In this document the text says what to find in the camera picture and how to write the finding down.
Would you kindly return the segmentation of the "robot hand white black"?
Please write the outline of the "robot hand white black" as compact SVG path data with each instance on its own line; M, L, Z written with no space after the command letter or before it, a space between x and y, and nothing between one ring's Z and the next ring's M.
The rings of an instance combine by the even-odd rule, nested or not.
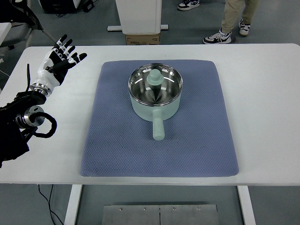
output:
M37 79L30 87L32 90L39 87L53 90L60 86L68 70L87 57L86 53L74 52L75 46L70 46L73 40L66 40L66 38L67 35L63 35L44 57L38 69Z

